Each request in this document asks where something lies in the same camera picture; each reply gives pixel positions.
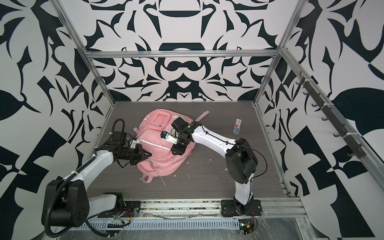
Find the pink student backpack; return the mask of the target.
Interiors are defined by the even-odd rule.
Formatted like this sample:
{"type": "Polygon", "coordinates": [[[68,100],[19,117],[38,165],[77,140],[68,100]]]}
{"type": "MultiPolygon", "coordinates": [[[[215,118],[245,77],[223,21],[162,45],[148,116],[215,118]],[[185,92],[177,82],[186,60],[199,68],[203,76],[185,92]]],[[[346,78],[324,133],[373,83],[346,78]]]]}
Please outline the pink student backpack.
{"type": "Polygon", "coordinates": [[[165,109],[156,109],[150,112],[138,128],[134,131],[137,134],[139,144],[150,152],[152,156],[137,164],[138,170],[143,174],[142,181],[150,183],[154,177],[164,177],[175,172],[190,156],[196,144],[191,142],[182,156],[173,155],[172,147],[167,148],[162,144],[161,132],[167,131],[174,137],[176,131],[172,127],[175,119],[181,117],[189,124],[193,119],[165,109]]]}

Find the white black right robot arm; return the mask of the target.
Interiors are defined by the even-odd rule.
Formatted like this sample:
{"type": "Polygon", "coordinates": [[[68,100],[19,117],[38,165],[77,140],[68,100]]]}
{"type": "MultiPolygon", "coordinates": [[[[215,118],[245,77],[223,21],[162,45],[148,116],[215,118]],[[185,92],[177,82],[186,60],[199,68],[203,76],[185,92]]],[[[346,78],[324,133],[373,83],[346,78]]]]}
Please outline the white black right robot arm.
{"type": "Polygon", "coordinates": [[[221,201],[221,215],[226,218],[251,215],[254,201],[252,179],[258,160],[249,143],[243,138],[234,140],[223,137],[199,122],[188,123],[181,117],[174,120],[171,126],[177,140],[171,148],[173,155],[183,155],[189,145],[196,143],[206,146],[226,160],[236,190],[233,200],[221,201]]]}

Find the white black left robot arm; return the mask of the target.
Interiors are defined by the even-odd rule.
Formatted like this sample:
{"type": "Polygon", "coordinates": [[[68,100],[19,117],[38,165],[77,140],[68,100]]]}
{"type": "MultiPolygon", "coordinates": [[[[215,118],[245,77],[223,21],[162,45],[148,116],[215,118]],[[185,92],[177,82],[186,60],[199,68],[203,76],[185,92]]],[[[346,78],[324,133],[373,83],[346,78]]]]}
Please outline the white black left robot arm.
{"type": "Polygon", "coordinates": [[[137,165],[152,154],[145,150],[140,140],[127,138],[127,133],[111,132],[109,138],[96,147],[91,158],[61,180],[51,181],[46,188],[42,211],[42,224],[45,234],[57,238],[71,228],[86,224],[100,237],[110,238],[112,234],[96,230],[89,222],[98,215],[108,215],[119,220],[136,206],[127,206],[122,193],[108,192],[89,198],[87,190],[97,176],[112,163],[126,160],[129,165],[137,165]]]}

